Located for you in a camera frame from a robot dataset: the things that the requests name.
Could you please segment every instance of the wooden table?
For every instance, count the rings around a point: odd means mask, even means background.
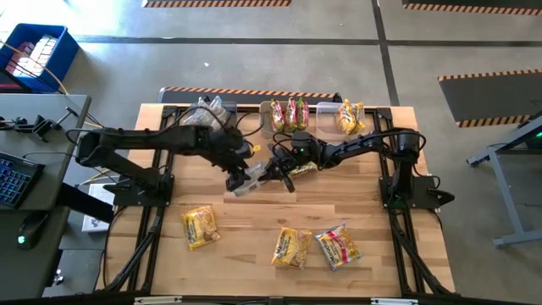
[[[142,104],[136,129],[156,130],[163,104]],[[392,107],[394,125],[417,129],[413,108]],[[259,125],[258,114],[240,124],[247,133]],[[315,125],[312,116],[310,126]],[[267,163],[268,140],[259,133],[249,141],[262,150],[247,162]],[[129,159],[150,167],[153,151],[131,151]],[[395,255],[387,212],[381,207],[379,157],[368,153],[318,173],[317,178],[294,181],[289,193],[281,182],[234,197],[225,190],[226,174],[199,157],[174,158],[175,188],[166,209],[154,281],[153,295],[238,295],[289,297],[393,297],[400,295]],[[426,172],[425,158],[418,170]],[[220,240],[188,249],[182,213],[212,205]],[[108,280],[112,280],[134,252],[141,208],[127,208],[115,220],[108,245]],[[432,272],[454,290],[439,222],[428,211],[412,210],[418,251]],[[312,242],[304,270],[274,266],[271,257],[281,226],[309,229],[313,234],[346,222],[363,258],[337,272],[329,269],[317,242]],[[414,287],[412,266],[405,254],[409,283]],[[147,267],[144,257],[139,280]]]

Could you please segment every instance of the blue plastic crate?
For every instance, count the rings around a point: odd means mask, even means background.
[[[63,80],[66,73],[68,73],[69,66],[74,61],[77,51],[79,51],[79,45],[68,33],[68,28],[65,26],[18,24],[11,32],[11,35],[9,35],[6,43],[15,48],[19,47],[23,42],[37,44],[44,35],[58,38],[49,60],[45,63],[45,67],[51,70],[59,80]],[[9,59],[13,55],[14,51],[6,46],[2,46],[0,48],[0,66],[6,68]],[[34,92],[55,92],[60,87],[54,78],[45,70],[38,76],[44,81],[37,80],[31,76],[18,76],[17,78]]]

